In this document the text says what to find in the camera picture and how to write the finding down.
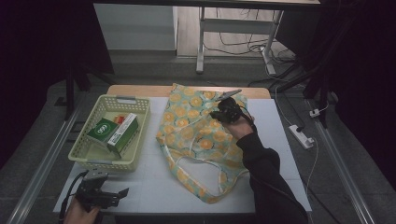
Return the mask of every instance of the orange flower pattern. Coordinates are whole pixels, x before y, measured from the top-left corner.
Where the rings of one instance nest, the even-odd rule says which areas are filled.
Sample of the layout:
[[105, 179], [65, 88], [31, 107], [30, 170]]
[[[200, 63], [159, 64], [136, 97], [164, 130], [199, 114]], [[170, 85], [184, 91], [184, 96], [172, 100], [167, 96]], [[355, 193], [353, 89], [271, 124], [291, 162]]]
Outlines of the orange flower pattern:
[[[205, 203], [221, 200], [231, 191], [238, 176], [247, 171], [242, 163], [242, 150], [236, 146], [233, 137], [224, 132], [222, 125], [209, 116], [217, 107], [219, 102], [215, 100], [221, 94], [194, 91], [174, 84], [156, 135], [171, 173]], [[234, 99], [239, 105], [247, 107], [244, 95], [236, 94]], [[219, 167], [219, 195], [211, 193], [177, 164], [183, 157]]]

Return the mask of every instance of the floor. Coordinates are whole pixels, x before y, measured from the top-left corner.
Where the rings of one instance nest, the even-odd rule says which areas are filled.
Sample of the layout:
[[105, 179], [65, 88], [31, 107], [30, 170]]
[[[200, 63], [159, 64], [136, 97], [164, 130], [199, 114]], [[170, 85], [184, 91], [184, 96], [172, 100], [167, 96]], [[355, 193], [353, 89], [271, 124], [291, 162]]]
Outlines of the floor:
[[[196, 9], [185, 9], [194, 11], [198, 17]], [[183, 34], [182, 29], [179, 29], [179, 31], [180, 44], [183, 42]], [[238, 37], [237, 40], [227, 39], [227, 41], [234, 41], [234, 43], [245, 40], [245, 35]], [[186, 40], [186, 42], [189, 45], [191, 44], [190, 47], [185, 47], [185, 49], [190, 48], [190, 52], [188, 50], [182, 52], [182, 47], [179, 47], [178, 57], [152, 55], [137, 57], [135, 55], [113, 54], [111, 58], [116, 75], [112, 78], [120, 84], [136, 85], [170, 85], [176, 82], [193, 86], [246, 87], [252, 81], [261, 80], [251, 84], [251, 86], [269, 88], [274, 82], [265, 74], [262, 59], [257, 57], [257, 53], [252, 53], [247, 57], [231, 57], [228, 54], [218, 54], [218, 52], [207, 50], [205, 55], [212, 57], [205, 58], [205, 72], [203, 75], [197, 76], [194, 70], [195, 59], [193, 58], [196, 45], [192, 44], [194, 42], [192, 40]], [[210, 37], [206, 44], [212, 48], [221, 47], [219, 40], [215, 41], [213, 39], [210, 41]], [[282, 49], [282, 46], [276, 48], [278, 52]], [[241, 52], [238, 50], [243, 49], [227, 48], [227, 50]], [[289, 64], [275, 64], [278, 73], [286, 70], [288, 66]], [[296, 70], [292, 75], [297, 76], [299, 73], [300, 71]], [[67, 133], [64, 144], [60, 146], [59, 155], [57, 155], [45, 183], [40, 188], [30, 211], [28, 211], [25, 223], [54, 223], [57, 221], [57, 215], [52, 213], [52, 209], [73, 165], [73, 162], [67, 159], [68, 152], [73, 146], [82, 124], [89, 116], [97, 97], [106, 93], [109, 87], [108, 84], [95, 76], [89, 75], [89, 78], [92, 83], [90, 91], [76, 90], [77, 98], [85, 99], [84, 104], [78, 107], [79, 114], [73, 122], [70, 132]], [[340, 174], [337, 173], [337, 166], [334, 165], [332, 160], [332, 153], [319, 133], [318, 123], [308, 115], [309, 110], [315, 107], [317, 102], [315, 99], [304, 99], [302, 96], [304, 84], [302, 83], [286, 91], [285, 94], [273, 93], [272, 98], [278, 104], [279, 115], [302, 180], [309, 183], [309, 188], [307, 188], [308, 199], [313, 208], [310, 222], [323, 224], [396, 223], [395, 191], [386, 178], [382, 176], [353, 133], [337, 117], [334, 112], [336, 99], [329, 96], [330, 103], [326, 110], [328, 132], [331, 134], [337, 151], [352, 176], [353, 183], [359, 189], [370, 215], [373, 216], [374, 222], [364, 222], [358, 216], [353, 203], [354, 198], [346, 190], [345, 183], [341, 180]], [[0, 171], [0, 223], [6, 223], [9, 219], [26, 186], [31, 181], [36, 168], [43, 160], [47, 150], [51, 148], [58, 131], [64, 125], [65, 108], [62, 104], [62, 98], [64, 97], [64, 82], [57, 83], [49, 88], [48, 100], [40, 116], [21, 142], [12, 159]], [[305, 135], [315, 138], [317, 142], [314, 148], [305, 150], [301, 147], [288, 131], [291, 124], [304, 126], [303, 132]], [[136, 217], [135, 223], [232, 223], [227, 219], [203, 218], [197, 220], [191, 220], [191, 218], [186, 220], [184, 217]], [[115, 219], [112, 216], [105, 216], [104, 223], [115, 223]]]

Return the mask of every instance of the plastic basket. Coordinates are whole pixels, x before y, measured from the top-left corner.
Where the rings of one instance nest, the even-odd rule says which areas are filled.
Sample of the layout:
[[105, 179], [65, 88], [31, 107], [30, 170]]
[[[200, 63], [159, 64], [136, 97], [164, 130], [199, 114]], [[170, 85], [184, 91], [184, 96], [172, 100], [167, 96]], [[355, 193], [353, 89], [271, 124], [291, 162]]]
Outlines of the plastic basket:
[[[87, 169], [100, 167], [109, 171], [133, 172], [137, 167], [149, 125], [149, 105], [149, 98], [101, 95], [69, 152], [69, 160], [76, 161]], [[113, 120], [120, 113], [135, 113], [139, 123], [138, 133], [120, 152], [121, 159], [113, 153], [105, 151], [87, 137], [87, 133], [101, 118]]]

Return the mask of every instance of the electrical outlet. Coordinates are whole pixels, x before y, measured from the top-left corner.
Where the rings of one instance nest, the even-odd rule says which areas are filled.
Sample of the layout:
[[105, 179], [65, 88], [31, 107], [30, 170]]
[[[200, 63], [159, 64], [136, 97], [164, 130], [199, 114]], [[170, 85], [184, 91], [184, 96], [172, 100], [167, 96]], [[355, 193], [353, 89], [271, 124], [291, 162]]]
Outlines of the electrical outlet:
[[297, 138], [300, 144], [305, 148], [309, 149], [314, 145], [314, 139], [307, 138], [303, 132], [297, 132], [297, 125], [289, 126], [291, 133]]

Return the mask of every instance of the wall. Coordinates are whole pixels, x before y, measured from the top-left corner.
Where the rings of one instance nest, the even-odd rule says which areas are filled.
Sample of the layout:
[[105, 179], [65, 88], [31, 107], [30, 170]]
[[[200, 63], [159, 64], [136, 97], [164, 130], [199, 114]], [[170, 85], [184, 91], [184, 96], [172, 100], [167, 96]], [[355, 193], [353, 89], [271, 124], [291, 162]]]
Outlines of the wall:
[[108, 49], [176, 50], [177, 8], [94, 4]]

